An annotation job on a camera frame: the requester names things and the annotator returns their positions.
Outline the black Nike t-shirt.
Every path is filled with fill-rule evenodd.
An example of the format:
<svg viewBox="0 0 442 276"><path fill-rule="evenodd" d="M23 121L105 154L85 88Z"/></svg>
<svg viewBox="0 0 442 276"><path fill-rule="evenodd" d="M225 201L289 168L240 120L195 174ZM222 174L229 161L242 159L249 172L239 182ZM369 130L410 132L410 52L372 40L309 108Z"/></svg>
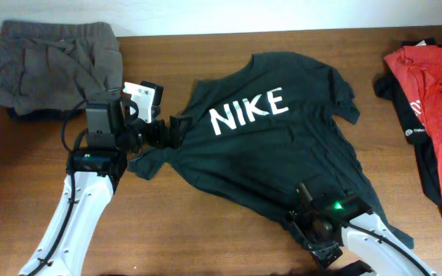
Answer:
<svg viewBox="0 0 442 276"><path fill-rule="evenodd" d="M360 116L338 70L294 52L254 54L220 79L198 80L183 114L192 119L180 147L145 150L128 169L152 179L171 165L193 187L285 224L304 184L319 196L360 196L384 210L336 117Z"/></svg>

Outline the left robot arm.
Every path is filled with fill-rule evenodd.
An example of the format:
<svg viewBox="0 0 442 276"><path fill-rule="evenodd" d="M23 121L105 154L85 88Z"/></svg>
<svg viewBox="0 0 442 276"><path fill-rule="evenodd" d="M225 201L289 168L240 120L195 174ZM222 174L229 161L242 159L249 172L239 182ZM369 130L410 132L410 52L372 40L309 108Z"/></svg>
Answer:
<svg viewBox="0 0 442 276"><path fill-rule="evenodd" d="M151 123L138 115L125 117L132 100L86 106L87 128L68 150L64 188L37 249L21 275L79 275L97 223L127 168L127 156L143 145L176 149L192 124L188 116Z"/></svg>

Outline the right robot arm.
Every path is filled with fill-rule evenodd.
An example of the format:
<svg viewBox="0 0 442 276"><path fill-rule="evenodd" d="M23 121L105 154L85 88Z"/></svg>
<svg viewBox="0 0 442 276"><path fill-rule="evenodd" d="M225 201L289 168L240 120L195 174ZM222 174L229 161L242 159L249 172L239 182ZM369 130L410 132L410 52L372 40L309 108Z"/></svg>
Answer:
<svg viewBox="0 0 442 276"><path fill-rule="evenodd" d="M381 220L363 199L349 193L314 195L304 183L295 187L297 208L285 217L303 248L321 269L328 268L346 247L360 259L338 271L345 275L436 276Z"/></svg>

